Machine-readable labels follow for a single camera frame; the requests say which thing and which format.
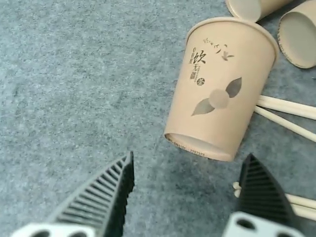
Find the leaf print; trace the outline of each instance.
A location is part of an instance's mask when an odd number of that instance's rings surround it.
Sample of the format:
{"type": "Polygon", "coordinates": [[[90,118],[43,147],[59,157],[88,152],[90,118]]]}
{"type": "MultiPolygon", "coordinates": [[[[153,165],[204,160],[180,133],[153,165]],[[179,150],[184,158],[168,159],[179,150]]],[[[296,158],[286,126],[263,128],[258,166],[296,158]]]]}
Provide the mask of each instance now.
{"type": "Polygon", "coordinates": [[[228,56],[228,52],[224,51],[224,55],[222,56],[222,58],[223,58],[225,61],[228,61],[227,56],[228,56]]]}
{"type": "Polygon", "coordinates": [[[238,95],[241,89],[242,78],[235,79],[231,81],[226,87],[226,92],[228,93],[230,98],[234,98],[238,95]]]}
{"type": "Polygon", "coordinates": [[[195,108],[195,110],[194,110],[194,112],[193,112],[193,114],[192,114],[191,116],[194,116],[194,115],[204,115],[204,114],[207,114],[207,113],[209,113],[209,112],[212,112],[214,109],[215,109],[215,108],[212,107],[212,106],[209,104],[208,98],[206,98],[206,99],[200,101],[200,102],[197,104],[197,106],[196,106],[196,108],[195,108]]]}

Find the paper cup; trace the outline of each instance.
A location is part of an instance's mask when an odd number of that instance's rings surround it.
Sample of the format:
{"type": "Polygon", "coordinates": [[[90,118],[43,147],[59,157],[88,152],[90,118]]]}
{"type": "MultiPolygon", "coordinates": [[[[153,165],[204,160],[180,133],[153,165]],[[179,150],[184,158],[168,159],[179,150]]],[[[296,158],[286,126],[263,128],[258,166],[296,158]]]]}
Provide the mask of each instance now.
{"type": "Polygon", "coordinates": [[[257,22],[293,0],[226,0],[229,12],[238,18],[257,22]]]}
{"type": "Polygon", "coordinates": [[[299,68],[316,66],[316,0],[309,0],[284,14],[278,43],[288,61],[299,68]]]}
{"type": "Polygon", "coordinates": [[[191,153],[232,161],[277,56],[277,42],[258,24],[218,17],[195,25],[165,138],[191,153]]]}

